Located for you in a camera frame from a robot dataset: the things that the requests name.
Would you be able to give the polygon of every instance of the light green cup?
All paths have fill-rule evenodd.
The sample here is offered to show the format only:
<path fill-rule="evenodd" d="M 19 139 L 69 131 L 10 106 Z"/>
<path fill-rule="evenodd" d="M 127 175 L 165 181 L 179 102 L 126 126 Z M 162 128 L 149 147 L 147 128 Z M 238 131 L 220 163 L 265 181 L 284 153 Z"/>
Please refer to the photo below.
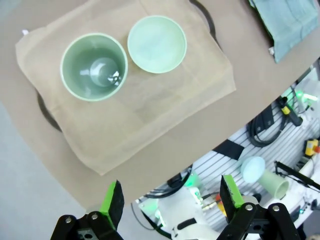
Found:
<path fill-rule="evenodd" d="M 289 182 L 287 180 L 268 170 L 264 171 L 258 183 L 276 199 L 282 199 L 289 189 Z"/>
<path fill-rule="evenodd" d="M 90 33 L 65 50 L 60 75 L 66 89 L 78 99 L 101 101 L 114 95 L 128 74 L 124 48 L 113 37 Z"/>

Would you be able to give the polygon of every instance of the green mug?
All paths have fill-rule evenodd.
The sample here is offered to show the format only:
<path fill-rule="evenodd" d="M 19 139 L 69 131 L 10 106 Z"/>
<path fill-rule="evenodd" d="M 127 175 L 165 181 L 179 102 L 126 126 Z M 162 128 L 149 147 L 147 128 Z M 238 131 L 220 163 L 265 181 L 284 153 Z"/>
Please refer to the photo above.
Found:
<path fill-rule="evenodd" d="M 60 75 L 66 89 L 78 99 L 101 101 L 114 95 L 128 74 L 124 48 L 113 37 L 90 33 L 65 50 Z"/>

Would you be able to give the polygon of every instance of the grey floor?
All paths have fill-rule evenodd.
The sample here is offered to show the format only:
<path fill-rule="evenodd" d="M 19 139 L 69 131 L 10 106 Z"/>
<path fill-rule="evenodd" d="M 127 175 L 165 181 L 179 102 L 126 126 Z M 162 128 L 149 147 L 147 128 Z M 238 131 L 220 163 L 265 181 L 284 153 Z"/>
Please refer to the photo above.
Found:
<path fill-rule="evenodd" d="M 29 149 L 0 102 L 0 239 L 50 239 L 60 216 L 86 210 L 56 181 Z M 141 221 L 144 217 L 136 211 Z M 142 228 L 126 207 L 118 227 L 125 240 L 163 240 Z"/>

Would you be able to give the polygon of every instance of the teal towel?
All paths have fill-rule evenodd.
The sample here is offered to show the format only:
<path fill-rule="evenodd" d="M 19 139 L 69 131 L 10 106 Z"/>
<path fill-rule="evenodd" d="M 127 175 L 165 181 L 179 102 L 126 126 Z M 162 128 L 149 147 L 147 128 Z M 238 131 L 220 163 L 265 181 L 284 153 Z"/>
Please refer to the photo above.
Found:
<path fill-rule="evenodd" d="M 314 0 L 249 0 L 257 9 L 274 41 L 278 63 L 318 26 Z"/>

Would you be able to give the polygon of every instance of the mint green bowl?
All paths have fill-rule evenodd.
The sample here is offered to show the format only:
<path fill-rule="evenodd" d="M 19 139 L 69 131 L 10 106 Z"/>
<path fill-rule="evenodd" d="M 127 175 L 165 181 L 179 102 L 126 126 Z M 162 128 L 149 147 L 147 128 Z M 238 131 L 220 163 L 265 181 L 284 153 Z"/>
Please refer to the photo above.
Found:
<path fill-rule="evenodd" d="M 183 29 L 166 16 L 147 16 L 139 20 L 130 30 L 127 44 L 133 62 L 153 74 L 172 71 L 187 52 Z"/>

